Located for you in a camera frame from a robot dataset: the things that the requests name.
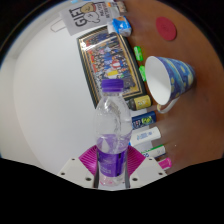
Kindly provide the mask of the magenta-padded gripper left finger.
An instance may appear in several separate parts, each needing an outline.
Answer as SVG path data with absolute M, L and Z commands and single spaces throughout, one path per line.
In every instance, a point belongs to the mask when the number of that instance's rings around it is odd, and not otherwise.
M 81 187 L 97 187 L 99 185 L 97 148 L 92 146 L 78 158 L 70 158 L 58 176 Z

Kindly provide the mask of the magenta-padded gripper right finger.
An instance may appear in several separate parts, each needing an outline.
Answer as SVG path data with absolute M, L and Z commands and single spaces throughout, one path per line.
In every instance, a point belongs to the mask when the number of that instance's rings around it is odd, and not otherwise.
M 145 157 L 134 147 L 127 151 L 125 183 L 128 188 L 140 188 L 166 176 L 153 157 Z

